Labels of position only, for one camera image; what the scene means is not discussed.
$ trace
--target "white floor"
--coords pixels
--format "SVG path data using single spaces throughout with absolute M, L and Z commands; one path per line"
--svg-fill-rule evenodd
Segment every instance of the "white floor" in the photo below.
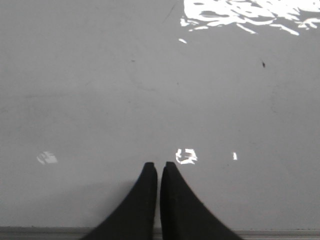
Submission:
M 232 229 L 319 230 L 319 6 L 256 2 L 0 0 L 0 226 L 95 227 L 173 161 Z

